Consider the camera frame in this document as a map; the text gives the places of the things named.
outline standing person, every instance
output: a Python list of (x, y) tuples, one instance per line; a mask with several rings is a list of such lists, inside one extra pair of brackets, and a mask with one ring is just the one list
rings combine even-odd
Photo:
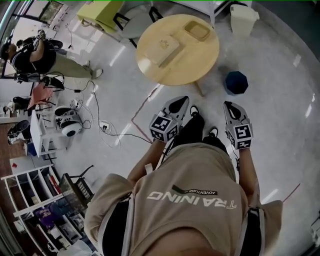
[[(25, 40), (21, 40), (21, 39), (20, 39), (20, 40), (18, 40), (18, 41), (16, 42), (16, 46), (17, 46), (18, 48), (24, 48), (25, 46), (29, 46), (29, 45), (32, 46), (35, 39), (36, 39), (36, 37), (34, 37), (34, 36), (28, 37), (28, 38), (25, 39)], [(65, 50), (65, 49), (62, 49), (62, 48), (59, 49), (59, 45), (57, 45), (57, 44), (60, 44), (60, 45), (61, 45), (60, 47), (62, 47), (62, 45), (63, 45), (62, 42), (60, 42), (60, 41), (58, 41), (58, 40), (50, 39), (50, 43), (51, 43), (52, 46), (54, 47), (56, 53), (61, 54), (61, 55), (67, 55), (68, 51)]]
[[(237, 184), (218, 129), (213, 127), (203, 139), (204, 119), (194, 105), (190, 114), (191, 120), (174, 138), (173, 150), (157, 170), (147, 174), (145, 166), (155, 169), (158, 165), (166, 145), (159, 140), (127, 179), (110, 174), (94, 195), (84, 230), (104, 255), (116, 246), (126, 248), (122, 240), (127, 237), (125, 255), (130, 256), (238, 256), (240, 252), (256, 256), (277, 241), (283, 205), (281, 201), (260, 203), (250, 149), (239, 150)], [(128, 195), (134, 204), (132, 226), (127, 214), (118, 220)], [(126, 231), (132, 227), (131, 232), (114, 240), (123, 227)], [(258, 232), (246, 239), (252, 231)]]
[(0, 57), (3, 60), (9, 60), (10, 64), (21, 74), (57, 73), (65, 77), (96, 79), (103, 73), (102, 69), (90, 69), (90, 61), (81, 66), (72, 59), (63, 57), (51, 48), (48, 42), (44, 41), (45, 34), (38, 41), (36, 50), (33, 46), (24, 47), (17, 52), (17, 46), (6, 42), (0, 51)]

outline blue octagonal object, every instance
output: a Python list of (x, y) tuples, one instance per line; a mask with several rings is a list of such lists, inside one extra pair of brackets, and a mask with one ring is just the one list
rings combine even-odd
[(230, 91), (232, 94), (243, 94), (248, 88), (247, 77), (240, 71), (230, 72), (225, 78), (226, 91)]

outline white robot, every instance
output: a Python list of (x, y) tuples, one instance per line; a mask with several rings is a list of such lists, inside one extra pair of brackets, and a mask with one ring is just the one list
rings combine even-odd
[(67, 137), (77, 135), (82, 130), (82, 121), (77, 111), (68, 106), (58, 106), (54, 110), (55, 121), (62, 130), (62, 134)]

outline shoe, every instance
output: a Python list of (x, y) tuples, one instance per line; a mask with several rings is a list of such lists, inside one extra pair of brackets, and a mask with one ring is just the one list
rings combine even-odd
[(87, 60), (83, 67), (89, 68), (90, 67), (90, 60)]
[(95, 77), (93, 77), (92, 79), (97, 79), (98, 77), (100, 77), (102, 75), (103, 72), (104, 72), (103, 69), (95, 70)]
[(210, 129), (208, 135), (209, 135), (209, 136), (212, 136), (212, 137), (218, 137), (218, 128), (217, 128), (216, 126), (213, 126), (213, 127)]
[(190, 115), (192, 116), (192, 117), (194, 117), (194, 116), (196, 116), (196, 115), (199, 115), (200, 113), (199, 113), (199, 109), (197, 108), (197, 106), (196, 105), (192, 105), (191, 107), (190, 107)]

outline glossy floor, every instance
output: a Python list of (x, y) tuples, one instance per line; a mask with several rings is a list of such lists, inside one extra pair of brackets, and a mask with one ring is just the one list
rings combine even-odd
[[(157, 3), (164, 16), (193, 14), (209, 17), (174, 3)], [(262, 20), (256, 22), (251, 36), (237, 39), (230, 28), (230, 17), (217, 21), (215, 30), (220, 53), (212, 70), (199, 81), (202, 98), (191, 85), (163, 86), (148, 80), (139, 70), (135, 48), (119, 43), (91, 27), (82, 27), (76, 17), (70, 18), (69, 30), (55, 37), (72, 46), (68, 58), (84, 64), (91, 61), (103, 74), (76, 94), (66, 90), (60, 103), (68, 105), (74, 98), (83, 99), (82, 118), (93, 121), (90, 129), (75, 136), (67, 151), (57, 154), (59, 174), (80, 174), (94, 165), (85, 179), (95, 192), (109, 173), (126, 177), (146, 152), (149, 143), (130, 135), (99, 134), (98, 118), (112, 123), (112, 134), (130, 133), (151, 137), (148, 125), (162, 105), (176, 96), (187, 95), (206, 120), (205, 129), (219, 128), (219, 138), (234, 155), (224, 131), (224, 101), (244, 107), (251, 119), (254, 140), (251, 151), (259, 178), (261, 201), (284, 202), (283, 226), (274, 255), (299, 255), (312, 245), (310, 225), (320, 208), (319, 166), (319, 82), (311, 79), (308, 67), (299, 62), (299, 54)], [(249, 87), (238, 96), (226, 93), (223, 81), (229, 71), (239, 70), (247, 76)], [(85, 79), (67, 78), (65, 86), (83, 89)], [(184, 118), (186, 123), (189, 113)]]

